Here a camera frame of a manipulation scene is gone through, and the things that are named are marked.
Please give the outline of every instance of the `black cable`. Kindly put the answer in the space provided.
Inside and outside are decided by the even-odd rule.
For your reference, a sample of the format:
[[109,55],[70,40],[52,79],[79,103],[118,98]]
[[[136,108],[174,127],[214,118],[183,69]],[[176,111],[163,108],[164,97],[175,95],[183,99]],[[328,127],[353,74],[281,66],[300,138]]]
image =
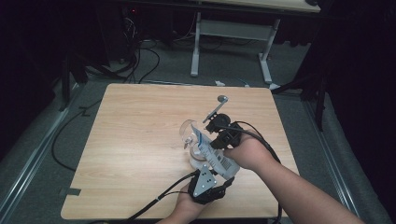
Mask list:
[[52,141],[52,145],[51,145],[51,155],[52,155],[52,158],[53,158],[59,165],[61,165],[63,168],[65,168],[65,169],[67,169],[67,170],[70,170],[70,171],[72,171],[72,172],[75,172],[75,171],[76,171],[76,169],[74,169],[74,168],[72,168],[72,167],[70,167],[70,166],[67,166],[67,165],[63,164],[61,161],[59,161],[58,158],[57,158],[56,155],[55,155],[55,144],[56,144],[56,141],[58,140],[59,135],[62,133],[62,131],[64,130],[64,128],[65,128],[71,121],[73,121],[76,117],[78,117],[79,115],[83,114],[86,110],[92,108],[93,106],[97,105],[97,104],[100,103],[101,101],[102,101],[102,100],[98,100],[98,101],[96,101],[95,103],[93,103],[92,105],[90,105],[90,106],[84,108],[81,112],[77,113],[75,116],[73,116],[73,118],[71,118],[70,120],[68,120],[68,121],[64,124],[64,126],[62,126],[62,128],[56,133],[56,135],[55,135],[55,137],[54,137],[54,139],[53,139],[53,141]]
[[246,133],[246,134],[248,134],[248,135],[250,135],[250,136],[256,138],[257,140],[259,140],[259,141],[268,149],[268,151],[271,153],[271,155],[273,156],[273,158],[274,158],[277,162],[281,163],[279,157],[278,157],[278,156],[276,155],[276,153],[274,152],[274,149],[267,143],[267,141],[265,141],[265,139],[262,137],[262,135],[261,135],[260,133],[258,133],[259,135],[257,135],[257,134],[255,134],[255,133],[251,133],[251,132],[248,132],[248,131],[243,130],[243,129],[231,128],[231,127],[225,127],[225,126],[217,126],[217,127],[221,128],[221,129],[227,129],[227,130],[238,131],[238,132],[241,132],[241,133]]
[[189,173],[188,175],[185,175],[183,177],[181,177],[177,182],[175,182],[175,184],[173,184],[171,187],[169,187],[168,189],[166,189],[162,194],[160,194],[156,199],[154,199],[153,201],[151,201],[151,203],[149,203],[148,205],[146,205],[144,208],[142,208],[140,211],[138,211],[137,213],[135,213],[133,216],[125,219],[125,220],[117,220],[117,221],[111,221],[109,223],[112,224],[129,224],[132,223],[133,220],[135,220],[137,217],[141,216],[143,213],[147,212],[150,207],[152,207],[154,204],[156,204],[157,202],[159,202],[163,197],[169,195],[169,194],[173,194],[173,193],[187,193],[184,191],[173,191],[173,192],[169,192],[172,188],[174,188],[176,185],[178,185],[179,183],[181,183],[182,181],[184,181],[185,179],[188,179],[192,176],[198,175],[200,173],[199,170],[196,170],[192,173]]
[[154,66],[149,72],[147,72],[145,75],[143,75],[143,76],[140,78],[138,84],[141,84],[142,81],[143,81],[143,79],[144,79],[146,76],[148,76],[152,71],[154,71],[154,70],[158,67],[158,64],[160,64],[160,55],[158,55],[157,52],[155,52],[155,51],[152,50],[152,49],[145,49],[145,50],[148,50],[148,51],[151,51],[152,53],[154,53],[154,54],[157,56],[158,61],[157,61],[157,63],[155,64],[155,66]]
[[[231,128],[231,127],[224,127],[224,126],[218,126],[218,127],[221,128],[221,129],[227,129],[227,130],[238,131],[238,132],[241,132],[241,133],[246,133],[246,134],[248,134],[248,135],[250,135],[250,136],[256,138],[257,140],[259,140],[259,141],[268,149],[268,151],[271,153],[272,157],[273,157],[277,162],[281,163],[279,157],[278,157],[278,156],[276,155],[276,153],[274,152],[274,149],[267,143],[267,141],[265,141],[265,139],[264,139],[264,137],[262,136],[262,134],[261,134],[255,127],[253,127],[253,125],[251,125],[251,124],[249,124],[249,123],[247,123],[247,122],[244,122],[244,121],[237,121],[237,123],[244,123],[244,124],[248,125],[248,126],[251,127],[258,135],[255,134],[255,133],[248,132],[248,131],[243,130],[243,129],[237,129],[237,128]],[[275,221],[273,222],[273,224],[279,224],[281,218],[282,218],[282,206],[281,206],[280,203],[279,203],[279,204],[277,205],[277,217],[276,217]]]
[[137,59],[136,64],[134,65],[131,73],[125,78],[123,83],[127,82],[128,79],[129,79],[129,83],[131,83],[132,78],[134,79],[134,83],[136,83],[136,79],[134,77],[134,71],[136,70],[137,66],[140,64],[140,48],[137,49],[137,57],[136,57],[136,59]]

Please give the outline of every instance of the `forearm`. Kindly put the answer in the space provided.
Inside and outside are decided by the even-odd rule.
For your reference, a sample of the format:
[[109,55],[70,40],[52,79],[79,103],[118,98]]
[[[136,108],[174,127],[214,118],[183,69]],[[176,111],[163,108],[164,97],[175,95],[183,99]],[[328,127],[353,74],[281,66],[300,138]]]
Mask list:
[[276,161],[255,172],[294,223],[362,223],[331,196]]

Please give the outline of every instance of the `white metal stand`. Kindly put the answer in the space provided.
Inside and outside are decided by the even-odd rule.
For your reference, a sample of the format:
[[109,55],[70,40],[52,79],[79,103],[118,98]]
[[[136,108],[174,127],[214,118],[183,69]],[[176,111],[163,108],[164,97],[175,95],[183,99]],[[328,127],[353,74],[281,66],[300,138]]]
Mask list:
[[262,53],[259,53],[259,60],[262,66],[264,80],[266,83],[271,84],[272,79],[268,69],[267,57],[274,42],[279,23],[280,20],[275,20],[272,26],[265,26],[228,21],[209,21],[202,20],[201,13],[198,12],[195,29],[195,46],[192,54],[191,76],[198,77],[200,35],[216,35],[266,41]]

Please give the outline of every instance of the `gray carpet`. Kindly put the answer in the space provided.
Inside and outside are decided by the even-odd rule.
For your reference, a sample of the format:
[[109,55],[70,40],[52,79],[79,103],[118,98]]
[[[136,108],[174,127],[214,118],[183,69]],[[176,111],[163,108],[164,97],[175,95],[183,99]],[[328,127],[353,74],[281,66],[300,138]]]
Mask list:
[[[242,40],[231,40],[231,42],[244,43]],[[153,44],[153,42],[148,42],[144,46],[148,48]],[[155,80],[214,86],[215,81],[219,80],[226,86],[244,86],[247,83],[252,87],[268,87],[263,82],[257,56],[261,46],[261,42],[250,42],[243,46],[233,43],[220,44],[213,40],[204,42],[201,51],[200,75],[190,77],[192,53],[190,42],[179,42],[173,47],[158,43],[152,50],[160,56],[159,66],[145,78],[144,82],[152,83]],[[271,60],[268,63],[276,84],[285,84],[294,78],[308,48],[291,48],[287,44],[273,46]],[[142,49],[141,62],[135,71],[135,79],[138,80],[146,74],[156,62],[157,56],[154,53]],[[115,69],[118,66],[122,65],[113,63],[112,68]],[[69,112],[61,126],[84,110],[82,106],[86,107],[100,100],[106,86],[111,82],[116,81],[106,77],[90,76],[90,81],[85,86],[74,91],[76,100],[70,105]],[[58,86],[55,91],[57,98],[33,121],[0,165],[2,200],[6,198],[24,164],[28,162],[54,120],[59,116],[58,110],[62,105],[60,87]],[[275,100],[300,174],[340,201],[316,127],[312,125],[312,118],[307,113],[306,104],[300,101],[296,93],[298,91],[287,91],[275,95]],[[77,167],[98,106],[99,104],[88,109],[85,112],[87,116],[77,116],[59,134],[55,143],[55,154],[67,166]],[[391,223],[350,150],[329,98],[326,99],[323,125],[323,135],[350,189],[361,218],[367,223]],[[73,172],[64,169],[54,161],[50,148],[47,148],[47,151],[32,182],[27,186],[7,223],[88,223],[86,220],[75,221],[61,218],[64,196],[60,195],[60,190],[69,187]],[[290,221],[288,218],[283,218],[282,223],[290,223]]]

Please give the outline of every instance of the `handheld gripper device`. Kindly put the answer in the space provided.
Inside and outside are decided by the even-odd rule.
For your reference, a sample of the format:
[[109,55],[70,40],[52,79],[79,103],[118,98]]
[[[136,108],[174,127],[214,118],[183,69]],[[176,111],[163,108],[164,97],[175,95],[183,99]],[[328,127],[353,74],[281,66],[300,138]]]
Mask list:
[[[203,121],[205,123],[209,120],[205,127],[207,131],[219,134],[215,140],[210,140],[200,132],[195,120],[188,119],[180,127],[184,148],[190,148],[191,166],[200,171],[190,182],[189,194],[195,202],[202,204],[224,197],[225,190],[231,186],[240,169],[235,161],[223,155],[222,150],[228,148],[228,145],[238,146],[241,135],[238,130],[243,129],[236,122],[231,123],[227,115],[218,114],[228,102],[228,97],[221,95],[218,101],[220,104]],[[226,180],[222,186],[215,187],[217,180],[214,175],[221,175]]]

